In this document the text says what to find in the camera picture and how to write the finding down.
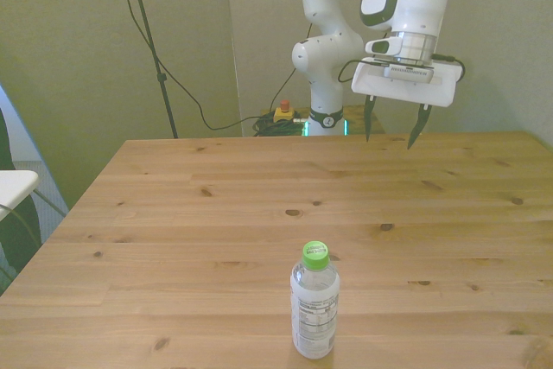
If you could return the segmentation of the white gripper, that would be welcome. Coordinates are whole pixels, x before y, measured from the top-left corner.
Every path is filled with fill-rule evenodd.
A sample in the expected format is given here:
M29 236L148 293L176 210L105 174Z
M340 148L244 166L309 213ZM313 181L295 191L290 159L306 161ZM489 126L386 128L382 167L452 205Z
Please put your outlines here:
M375 97L418 103L417 121L410 132L409 150L428 123L432 105L448 107L453 103L460 67L434 63L430 67L416 67L364 58L355 70L352 90L365 94L365 140L372 132L372 112Z

